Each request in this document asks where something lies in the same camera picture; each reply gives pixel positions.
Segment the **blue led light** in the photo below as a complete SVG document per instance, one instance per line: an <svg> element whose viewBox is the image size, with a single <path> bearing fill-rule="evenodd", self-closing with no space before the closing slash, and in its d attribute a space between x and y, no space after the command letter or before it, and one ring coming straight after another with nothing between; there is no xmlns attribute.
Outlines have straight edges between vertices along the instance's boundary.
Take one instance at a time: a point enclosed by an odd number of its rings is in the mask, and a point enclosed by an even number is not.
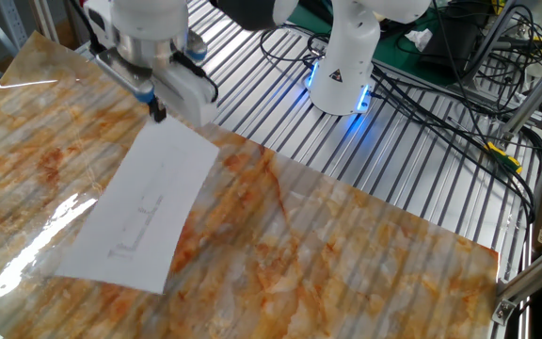
<svg viewBox="0 0 542 339"><path fill-rule="evenodd" d="M363 92L361 93L361 96L359 97L359 104L357 105L357 110L363 110L363 102L365 101L365 95L367 95L367 89L369 89L369 85L365 86Z"/></svg>
<svg viewBox="0 0 542 339"><path fill-rule="evenodd" d="M311 77L309 77L309 83L307 84L307 87L311 86L312 78L315 76L315 71L317 71L317 66L319 66L319 61L315 62L315 66L312 67Z"/></svg>

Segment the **plastic sheet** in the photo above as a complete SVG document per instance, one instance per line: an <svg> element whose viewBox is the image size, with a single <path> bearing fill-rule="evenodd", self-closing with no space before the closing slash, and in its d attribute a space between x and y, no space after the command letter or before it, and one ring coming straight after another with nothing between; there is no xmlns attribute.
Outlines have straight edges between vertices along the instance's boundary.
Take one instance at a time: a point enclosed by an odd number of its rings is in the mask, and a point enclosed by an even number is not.
<svg viewBox="0 0 542 339"><path fill-rule="evenodd" d="M37 35L0 82L7 338L486 337L496 252L213 125L163 296L52 276L146 117Z"/></svg>

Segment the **corrugated metal surface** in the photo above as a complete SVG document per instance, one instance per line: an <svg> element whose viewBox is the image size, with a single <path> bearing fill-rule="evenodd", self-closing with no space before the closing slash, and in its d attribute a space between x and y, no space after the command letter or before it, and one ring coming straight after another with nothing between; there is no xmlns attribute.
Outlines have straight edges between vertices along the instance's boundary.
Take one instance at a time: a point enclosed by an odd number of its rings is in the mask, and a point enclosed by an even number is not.
<svg viewBox="0 0 542 339"><path fill-rule="evenodd" d="M429 127L401 114L397 103L378 98L366 114L346 117L320 112L302 85L309 72L302 63L264 57L259 33L242 30L205 0L193 0L189 8L192 28L209 44L204 68L220 87L217 124L497 250L502 278L518 273L526 221L512 191L463 160ZM272 34L265 46L280 57L307 53L306 37L292 31ZM435 114L470 127L461 104L402 88ZM469 150L462 140L449 139ZM511 145L508 151L533 186L538 166L533 150ZM503 328L495 326L491 337L504 337Z"/></svg>

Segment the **white paper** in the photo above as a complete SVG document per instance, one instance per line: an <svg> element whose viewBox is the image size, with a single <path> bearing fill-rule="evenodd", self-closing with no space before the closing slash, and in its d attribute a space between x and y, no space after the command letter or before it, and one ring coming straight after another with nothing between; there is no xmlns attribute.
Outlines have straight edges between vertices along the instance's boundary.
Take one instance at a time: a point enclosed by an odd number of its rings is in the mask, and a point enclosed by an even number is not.
<svg viewBox="0 0 542 339"><path fill-rule="evenodd" d="M418 49L418 51L423 52L425 46L428 44L430 39L432 39L432 32L430 32L428 28L421 32L410 31L409 33L405 34L405 38L415 43L415 47Z"/></svg>
<svg viewBox="0 0 542 339"><path fill-rule="evenodd" d="M181 230L218 148L167 117L149 122L56 275L162 293Z"/></svg>

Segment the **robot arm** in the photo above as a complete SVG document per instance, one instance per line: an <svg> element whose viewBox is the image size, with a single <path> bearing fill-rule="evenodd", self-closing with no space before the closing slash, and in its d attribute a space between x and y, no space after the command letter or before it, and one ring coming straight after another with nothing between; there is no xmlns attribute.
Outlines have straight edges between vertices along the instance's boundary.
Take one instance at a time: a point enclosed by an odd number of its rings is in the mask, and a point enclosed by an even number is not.
<svg viewBox="0 0 542 339"><path fill-rule="evenodd" d="M248 30L285 22L297 5L297 0L209 1ZM368 88L373 87L371 60L380 35L374 11L410 23L430 1L335 0L327 54L308 81L312 102L331 114L366 111ZM206 48L188 28L185 0L88 0L85 10L108 49L96 56L97 62L147 103L157 121L166 116L167 106L196 126L216 116L218 91L194 63L203 60Z"/></svg>

